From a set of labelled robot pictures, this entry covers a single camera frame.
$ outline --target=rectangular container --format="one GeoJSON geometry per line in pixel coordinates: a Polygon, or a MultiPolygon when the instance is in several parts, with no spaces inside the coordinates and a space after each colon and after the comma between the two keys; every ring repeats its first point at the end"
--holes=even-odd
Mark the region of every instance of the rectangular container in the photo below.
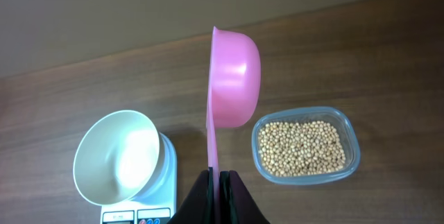
{"type": "Polygon", "coordinates": [[[255,124],[251,139],[253,158],[255,160],[257,170],[267,180],[277,184],[311,185],[340,180],[351,175],[357,169],[361,159],[361,151],[359,150],[359,144],[352,124],[342,112],[333,107],[304,107],[268,114],[259,119],[259,121],[255,124]],[[267,123],[276,121],[290,121],[298,123],[324,121],[332,124],[338,131],[339,141],[341,142],[345,153],[345,164],[343,169],[331,173],[302,175],[295,177],[278,177],[270,174],[262,166],[260,161],[259,130],[267,123]]]}

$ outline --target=white kitchen scale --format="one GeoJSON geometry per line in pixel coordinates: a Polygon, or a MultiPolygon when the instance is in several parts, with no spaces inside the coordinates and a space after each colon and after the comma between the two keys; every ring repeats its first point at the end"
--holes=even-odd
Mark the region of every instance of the white kitchen scale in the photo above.
{"type": "Polygon", "coordinates": [[[160,133],[159,160],[148,189],[136,200],[102,207],[101,224],[165,224],[176,212],[178,159],[171,141],[160,133]]]}

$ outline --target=brown wooden surface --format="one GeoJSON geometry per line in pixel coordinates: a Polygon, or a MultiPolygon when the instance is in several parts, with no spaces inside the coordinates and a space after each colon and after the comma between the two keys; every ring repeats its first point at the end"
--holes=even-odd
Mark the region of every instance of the brown wooden surface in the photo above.
{"type": "MultiPolygon", "coordinates": [[[[444,222],[444,0],[370,0],[235,29],[262,56],[252,119],[218,130],[272,223],[444,222]],[[280,186],[256,170],[261,116],[329,105],[351,120],[361,164],[344,180],[280,186]]],[[[178,202],[206,169],[210,35],[0,80],[0,223],[99,223],[72,179],[76,147],[115,110],[148,115],[178,153],[178,202]]]]}

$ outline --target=beans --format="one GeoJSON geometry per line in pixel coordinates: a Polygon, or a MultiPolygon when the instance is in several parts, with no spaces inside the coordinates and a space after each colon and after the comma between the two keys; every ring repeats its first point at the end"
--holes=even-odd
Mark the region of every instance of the beans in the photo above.
{"type": "Polygon", "coordinates": [[[262,166],[280,177],[331,173],[345,165],[338,131],[324,121],[267,123],[259,131],[259,155],[262,166]]]}

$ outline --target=gray wall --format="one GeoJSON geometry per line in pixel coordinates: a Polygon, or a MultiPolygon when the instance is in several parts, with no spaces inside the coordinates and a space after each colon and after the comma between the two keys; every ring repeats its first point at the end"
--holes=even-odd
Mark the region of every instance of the gray wall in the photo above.
{"type": "Polygon", "coordinates": [[[0,77],[356,0],[0,0],[0,77]]]}

